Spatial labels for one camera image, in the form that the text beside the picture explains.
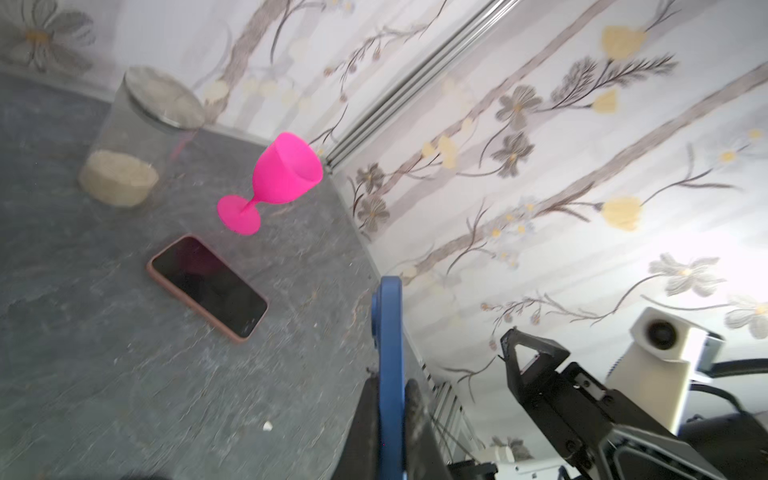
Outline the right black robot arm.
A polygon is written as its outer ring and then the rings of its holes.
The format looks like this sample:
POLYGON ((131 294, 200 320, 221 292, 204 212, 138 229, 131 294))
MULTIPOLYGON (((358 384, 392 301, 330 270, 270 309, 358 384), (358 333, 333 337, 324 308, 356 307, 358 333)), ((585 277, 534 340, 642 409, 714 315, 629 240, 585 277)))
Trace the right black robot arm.
POLYGON ((638 338, 600 382, 553 340, 502 336, 508 388, 562 458, 559 478, 766 478, 766 425, 710 383, 762 374, 766 360, 716 363, 721 338, 698 329, 654 336, 698 350, 674 356, 638 338))

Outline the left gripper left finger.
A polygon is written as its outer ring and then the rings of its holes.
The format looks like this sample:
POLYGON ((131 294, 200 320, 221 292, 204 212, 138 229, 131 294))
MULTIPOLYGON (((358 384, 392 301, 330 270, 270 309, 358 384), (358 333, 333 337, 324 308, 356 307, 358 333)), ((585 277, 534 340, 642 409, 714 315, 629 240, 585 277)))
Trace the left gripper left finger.
POLYGON ((332 480, 376 480, 380 455, 379 376, 369 375, 332 480))

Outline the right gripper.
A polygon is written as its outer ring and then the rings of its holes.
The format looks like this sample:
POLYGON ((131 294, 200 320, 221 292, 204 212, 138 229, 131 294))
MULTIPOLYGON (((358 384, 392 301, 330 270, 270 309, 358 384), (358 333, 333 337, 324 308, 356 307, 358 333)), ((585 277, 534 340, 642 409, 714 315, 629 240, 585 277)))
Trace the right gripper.
POLYGON ((572 363, 560 343, 517 327, 501 338, 507 386, 581 479, 723 479, 689 444, 572 363))

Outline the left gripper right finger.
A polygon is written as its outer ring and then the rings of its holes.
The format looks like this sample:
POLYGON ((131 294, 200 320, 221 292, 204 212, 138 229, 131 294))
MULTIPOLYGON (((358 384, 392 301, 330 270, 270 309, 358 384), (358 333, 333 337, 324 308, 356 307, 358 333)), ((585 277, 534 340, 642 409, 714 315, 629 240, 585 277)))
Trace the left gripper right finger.
POLYGON ((409 480, 450 480, 432 429, 427 404, 415 379, 405 384, 404 465, 409 480))

